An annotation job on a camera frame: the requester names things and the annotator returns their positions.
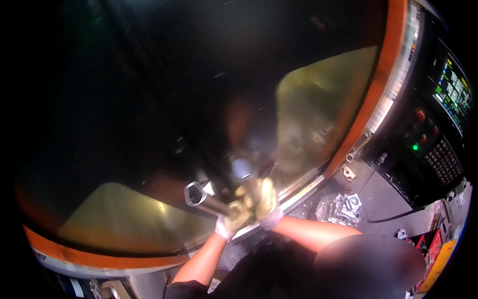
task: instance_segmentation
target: metal pipe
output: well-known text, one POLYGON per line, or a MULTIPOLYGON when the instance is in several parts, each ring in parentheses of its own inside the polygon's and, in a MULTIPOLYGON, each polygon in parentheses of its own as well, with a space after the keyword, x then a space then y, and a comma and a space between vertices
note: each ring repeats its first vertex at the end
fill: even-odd
POLYGON ((350 153, 350 154, 347 154, 347 156, 345 156, 345 159, 348 161, 348 162, 352 162, 355 158, 355 155, 359 153, 359 151, 367 144, 367 142, 369 142, 371 136, 368 135, 367 138, 365 138, 365 140, 362 142, 362 144, 360 144, 357 148, 355 148, 355 150, 350 153))
POLYGON ((234 212, 227 204, 219 201, 217 198, 204 191, 203 187, 198 182, 192 182, 187 185, 184 188, 184 196, 186 204, 190 207, 195 207, 215 216, 234 216, 234 212))
POLYGON ((254 206, 256 206, 262 197, 262 190, 257 183, 257 174, 247 159, 239 158, 232 162, 232 173, 234 177, 241 182, 250 195, 254 206))

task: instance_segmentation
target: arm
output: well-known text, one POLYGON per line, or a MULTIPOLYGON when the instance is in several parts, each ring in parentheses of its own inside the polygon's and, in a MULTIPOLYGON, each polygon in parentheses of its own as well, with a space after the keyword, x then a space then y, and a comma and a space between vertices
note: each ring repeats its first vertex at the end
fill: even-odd
POLYGON ((316 253, 335 240, 361 233, 345 225, 303 220, 288 216, 283 216, 272 231, 289 237, 316 253))
POLYGON ((226 239, 213 233, 196 255, 179 270, 173 283, 196 280, 209 286, 226 243, 226 239))

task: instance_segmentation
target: electrical cord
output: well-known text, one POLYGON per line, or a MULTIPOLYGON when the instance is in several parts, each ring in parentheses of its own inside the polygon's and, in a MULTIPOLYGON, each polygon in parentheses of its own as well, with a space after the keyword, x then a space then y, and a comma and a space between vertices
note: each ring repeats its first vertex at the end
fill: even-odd
MULTIPOLYGON (((380 165, 383 164, 383 162, 385 161, 385 158, 386 158, 386 157, 387 157, 387 153, 383 153, 383 154, 380 156, 380 158, 379 158, 378 161, 377 161, 377 164, 376 164, 375 168, 374 168, 373 171, 372 171, 372 174, 369 176, 369 178, 367 179, 367 181, 365 182, 365 184, 362 186, 362 189, 360 189, 360 191, 358 192, 358 195, 359 195, 359 196, 360 196, 360 193, 362 192, 363 188, 365 187, 365 185, 369 182, 370 178, 371 178, 372 175, 375 173, 375 170, 377 170, 377 168, 380 167, 380 165)), ((400 218, 400 217, 404 217, 404 216, 413 214, 413 213, 415 213, 415 212, 425 210, 425 207, 426 207, 426 206, 419 207, 418 209, 410 210, 410 211, 408 211, 408 212, 405 212, 405 213, 402 213, 402 214, 399 214, 399 215, 396 215, 396 216, 393 216, 393 217, 389 217, 389 218, 386 218, 386 219, 367 220, 367 222, 368 222, 368 223, 382 223, 382 222, 387 222, 387 221, 395 220, 395 219, 398 219, 398 218, 400 218)))

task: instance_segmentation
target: red button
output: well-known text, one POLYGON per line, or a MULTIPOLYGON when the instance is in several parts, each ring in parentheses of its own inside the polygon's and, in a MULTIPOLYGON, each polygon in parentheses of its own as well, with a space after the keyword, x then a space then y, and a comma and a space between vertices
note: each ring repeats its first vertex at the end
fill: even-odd
POLYGON ((418 110, 415 112, 415 117, 418 119, 419 122, 424 122, 425 121, 425 113, 423 111, 418 110))

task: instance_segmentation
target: hand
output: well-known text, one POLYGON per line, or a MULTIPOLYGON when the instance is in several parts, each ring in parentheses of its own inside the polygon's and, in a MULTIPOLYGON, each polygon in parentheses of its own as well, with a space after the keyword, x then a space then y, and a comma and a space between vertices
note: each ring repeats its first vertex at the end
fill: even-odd
POLYGON ((220 215, 217 218, 216 229, 214 230, 215 233, 226 240, 232 240, 241 227, 243 227, 252 216, 252 213, 242 201, 236 200, 231 202, 229 208, 233 216, 226 217, 220 215))
POLYGON ((256 219, 261 227, 270 231, 277 226, 284 213, 279 208, 279 202, 274 189, 274 184, 269 177, 262 181, 262 197, 256 207, 256 219))

